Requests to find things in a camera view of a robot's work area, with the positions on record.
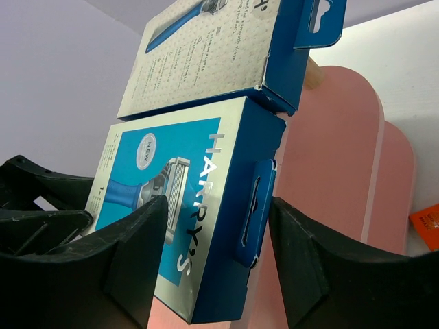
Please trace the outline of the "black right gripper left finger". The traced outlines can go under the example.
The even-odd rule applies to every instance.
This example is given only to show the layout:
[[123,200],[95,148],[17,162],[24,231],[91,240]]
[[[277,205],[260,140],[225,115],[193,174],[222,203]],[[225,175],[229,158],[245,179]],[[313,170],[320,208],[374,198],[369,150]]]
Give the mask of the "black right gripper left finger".
[[145,328],[167,205],[157,197],[48,254],[2,254],[1,327]]

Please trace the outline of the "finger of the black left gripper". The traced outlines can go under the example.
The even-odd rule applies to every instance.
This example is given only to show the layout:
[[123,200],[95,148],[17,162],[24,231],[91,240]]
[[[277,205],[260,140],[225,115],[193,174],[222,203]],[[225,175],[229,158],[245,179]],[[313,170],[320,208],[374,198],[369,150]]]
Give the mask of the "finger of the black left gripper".
[[18,155],[1,165],[1,253],[46,254],[92,224],[93,179],[46,169]]

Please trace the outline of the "blue Harry's razor box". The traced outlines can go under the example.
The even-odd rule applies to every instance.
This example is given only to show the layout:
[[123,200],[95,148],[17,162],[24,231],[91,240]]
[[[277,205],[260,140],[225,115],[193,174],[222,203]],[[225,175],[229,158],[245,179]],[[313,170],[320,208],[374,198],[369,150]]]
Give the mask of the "blue Harry's razor box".
[[240,319],[285,128],[247,97],[111,126],[86,203],[91,230],[165,196],[155,296],[190,324]]
[[234,97],[297,111],[311,49],[342,35],[345,1],[175,1],[145,26],[117,117]]

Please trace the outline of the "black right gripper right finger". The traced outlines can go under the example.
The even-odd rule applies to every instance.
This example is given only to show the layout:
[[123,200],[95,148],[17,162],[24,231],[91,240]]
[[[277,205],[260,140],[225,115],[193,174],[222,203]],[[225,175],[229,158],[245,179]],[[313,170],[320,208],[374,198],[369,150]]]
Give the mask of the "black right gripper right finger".
[[438,253],[360,243],[272,200],[270,236],[290,328],[437,328]]

